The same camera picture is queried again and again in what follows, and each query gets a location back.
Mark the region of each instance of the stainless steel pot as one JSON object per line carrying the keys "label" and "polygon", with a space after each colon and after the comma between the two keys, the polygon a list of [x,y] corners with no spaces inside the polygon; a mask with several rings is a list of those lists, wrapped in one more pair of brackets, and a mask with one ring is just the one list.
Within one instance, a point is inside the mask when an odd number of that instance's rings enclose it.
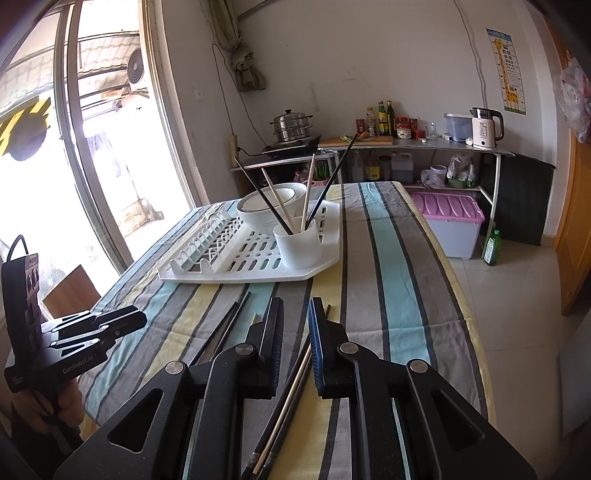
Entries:
{"label": "stainless steel pot", "polygon": [[291,110],[286,110],[285,115],[276,116],[269,124],[275,129],[277,141],[291,142],[310,136],[312,125],[308,124],[309,118],[312,118],[312,115],[291,113]]}

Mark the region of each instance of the green bottle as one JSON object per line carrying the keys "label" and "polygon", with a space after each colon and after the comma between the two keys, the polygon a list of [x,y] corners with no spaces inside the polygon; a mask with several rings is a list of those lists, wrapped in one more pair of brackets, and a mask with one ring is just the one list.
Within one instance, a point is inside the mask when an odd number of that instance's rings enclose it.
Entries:
{"label": "green bottle", "polygon": [[499,259],[499,253],[501,251],[501,234],[498,230],[492,232],[492,235],[486,243],[484,254],[482,255],[483,260],[491,267],[496,265],[496,261]]}

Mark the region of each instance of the yellow black warning sign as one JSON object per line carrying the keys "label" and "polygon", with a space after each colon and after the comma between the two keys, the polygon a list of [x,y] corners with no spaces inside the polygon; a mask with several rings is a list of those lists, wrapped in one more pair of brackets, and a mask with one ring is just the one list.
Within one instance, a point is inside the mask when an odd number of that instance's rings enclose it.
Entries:
{"label": "yellow black warning sign", "polygon": [[45,141],[51,98],[32,98],[0,118],[0,157],[10,153],[18,161],[31,158]]}

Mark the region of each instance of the giraffe poster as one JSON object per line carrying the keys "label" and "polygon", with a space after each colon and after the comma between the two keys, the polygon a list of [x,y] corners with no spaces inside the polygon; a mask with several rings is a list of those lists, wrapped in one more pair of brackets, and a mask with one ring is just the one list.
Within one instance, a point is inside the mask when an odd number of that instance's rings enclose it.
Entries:
{"label": "giraffe poster", "polygon": [[495,54],[496,68],[499,71],[501,92],[505,110],[525,115],[525,95],[521,71],[515,54],[511,36],[496,30],[486,29]]}

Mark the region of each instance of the white bowl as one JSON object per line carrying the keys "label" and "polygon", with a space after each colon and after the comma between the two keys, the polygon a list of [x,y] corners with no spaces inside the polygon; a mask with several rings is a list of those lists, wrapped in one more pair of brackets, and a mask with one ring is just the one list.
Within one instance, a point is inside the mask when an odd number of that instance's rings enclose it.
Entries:
{"label": "white bowl", "polygon": [[[271,189],[265,187],[261,190],[271,202],[271,205],[275,207],[275,210],[285,219],[281,207],[279,207]],[[275,185],[275,190],[292,218],[302,215],[306,196],[306,185],[302,183],[280,183]],[[272,235],[273,229],[279,224],[273,212],[258,192],[252,192],[246,195],[238,202],[237,209],[240,219],[256,233]]]}

